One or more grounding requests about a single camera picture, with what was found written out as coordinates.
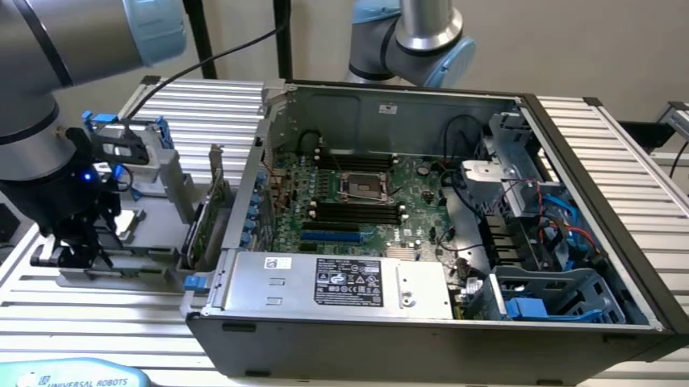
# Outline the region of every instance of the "power supply label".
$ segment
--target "power supply label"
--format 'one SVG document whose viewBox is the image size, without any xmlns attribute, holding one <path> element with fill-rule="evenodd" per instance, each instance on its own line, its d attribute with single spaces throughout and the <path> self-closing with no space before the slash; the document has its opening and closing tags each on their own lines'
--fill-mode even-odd
<svg viewBox="0 0 689 387">
<path fill-rule="evenodd" d="M 378 260 L 332 260 L 315 264 L 314 300 L 319 305 L 383 307 Z"/>
</svg>

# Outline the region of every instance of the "metal table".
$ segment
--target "metal table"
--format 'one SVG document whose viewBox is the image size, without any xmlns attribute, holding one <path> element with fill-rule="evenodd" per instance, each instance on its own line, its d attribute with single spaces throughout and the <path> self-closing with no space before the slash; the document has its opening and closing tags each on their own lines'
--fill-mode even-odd
<svg viewBox="0 0 689 387">
<path fill-rule="evenodd" d="M 639 171 L 650 169 L 642 164 L 631 165 L 641 161 L 633 155 L 625 138 L 613 131 L 611 122 L 603 120 L 603 112 L 594 110 L 574 98 L 542 98 L 542 101 L 563 133 L 569 132 L 567 138 L 573 139 L 570 144 L 575 147 L 575 152 L 586 155 L 589 148 L 583 148 L 586 141 L 582 140 L 591 135 L 591 139 L 602 139 L 609 146 L 617 147 L 610 152 L 605 151 L 609 155 L 623 157 L 625 164 L 621 164 L 619 160 L 611 160 L 617 163 L 617 168 L 630 167 Z M 228 178 L 232 182 L 241 175 L 241 154 L 247 154 L 252 128 L 255 129 L 259 120 L 259 102 L 259 83 L 179 81 L 151 100 L 139 117 L 153 118 L 164 115 L 169 119 L 181 164 L 195 179 L 208 176 L 207 149 L 211 143 L 221 143 L 227 148 L 236 150 L 225 154 L 225 168 L 229 169 Z M 595 169 L 605 168 L 595 160 L 585 164 Z M 607 170 L 603 169 L 594 178 L 614 180 L 614 176 L 609 175 L 615 174 L 614 169 L 605 171 Z M 649 176 L 650 180 L 643 179 L 646 185 L 651 184 L 650 181 L 658 181 L 657 179 L 663 181 L 654 175 Z M 603 193 L 614 196 L 642 194 L 647 191 L 646 188 L 627 189 L 625 193 L 614 187 L 619 185 L 606 185 Z M 663 189 L 649 193 L 653 195 L 645 200 L 653 201 L 653 198 L 657 198 L 658 202 L 667 203 L 661 198 L 663 194 L 669 194 Z M 634 210 L 623 210 L 627 208 L 623 202 L 614 207 L 625 212 L 619 213 L 619 216 L 629 217 L 629 221 L 637 218 L 633 213 L 626 214 Z M 670 229 L 679 232 L 686 230 L 683 223 L 655 224 L 659 224 L 663 230 L 667 229 L 670 236 L 677 235 L 671 234 Z M 638 235 L 650 232 L 642 225 L 633 228 Z M 88 356 L 140 368 L 152 382 L 164 387 L 303 385 L 298 381 L 231 380 L 223 377 L 213 370 L 213 365 L 185 328 L 177 310 L 179 294 L 60 288 L 55 283 L 59 275 L 56 269 L 29 266 L 28 258 L 40 238 L 37 226 L 33 226 L 0 267 L 0 362 Z M 643 243 L 643 237 L 638 238 L 638 243 Z M 653 252 L 659 246 L 642 248 Z M 658 250 L 653 264 L 689 312 L 689 260 L 682 260 L 683 254 L 677 248 L 671 251 Z M 351 382 L 328 381 L 314 381 L 310 384 L 352 385 Z M 687 384 L 689 349 L 682 349 L 651 364 L 619 364 L 581 385 L 683 387 Z"/>
</svg>

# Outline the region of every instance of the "white sticker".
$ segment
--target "white sticker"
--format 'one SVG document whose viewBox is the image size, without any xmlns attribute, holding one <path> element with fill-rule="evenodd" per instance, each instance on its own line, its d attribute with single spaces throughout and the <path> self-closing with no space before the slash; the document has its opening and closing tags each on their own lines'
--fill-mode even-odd
<svg viewBox="0 0 689 387">
<path fill-rule="evenodd" d="M 380 105 L 380 107 L 378 108 L 378 113 L 396 114 L 398 113 L 398 105 Z"/>
<path fill-rule="evenodd" d="M 291 269 L 291 258 L 288 256 L 268 256 L 266 257 L 266 263 L 263 268 L 290 270 Z"/>
</svg>

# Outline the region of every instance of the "warning label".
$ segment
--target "warning label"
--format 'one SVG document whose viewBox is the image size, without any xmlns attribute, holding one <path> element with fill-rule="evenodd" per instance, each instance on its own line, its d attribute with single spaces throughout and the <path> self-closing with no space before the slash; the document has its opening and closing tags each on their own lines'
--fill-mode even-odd
<svg viewBox="0 0 689 387">
<path fill-rule="evenodd" d="M 378 260 L 318 259 L 314 300 L 319 305 L 382 308 L 382 286 Z"/>
</svg>

